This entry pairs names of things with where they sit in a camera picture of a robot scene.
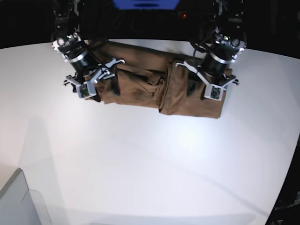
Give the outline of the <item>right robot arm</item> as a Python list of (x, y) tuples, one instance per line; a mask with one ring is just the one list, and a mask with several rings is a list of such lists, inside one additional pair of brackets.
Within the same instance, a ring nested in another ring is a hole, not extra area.
[(67, 75), (63, 85), (70, 84), (73, 92), (81, 99), (100, 102), (101, 97), (95, 85), (102, 80), (110, 80), (113, 93), (120, 95), (116, 65), (124, 64), (125, 61), (112, 58), (104, 63), (95, 56), (91, 46), (85, 43), (80, 34), (79, 2), (79, 0), (53, 1), (55, 29), (51, 35), (51, 46), (75, 69), (75, 74)]

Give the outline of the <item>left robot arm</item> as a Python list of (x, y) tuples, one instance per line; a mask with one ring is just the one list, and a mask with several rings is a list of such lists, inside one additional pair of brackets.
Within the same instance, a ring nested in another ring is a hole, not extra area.
[(205, 53), (200, 63), (178, 62), (176, 66), (184, 67), (195, 74), (204, 83), (204, 98), (221, 101), (229, 84), (239, 84), (234, 75), (225, 71), (237, 57), (245, 51), (247, 35), (243, 29), (245, 1), (218, 0), (215, 26), (201, 41), (192, 41), (194, 52)]

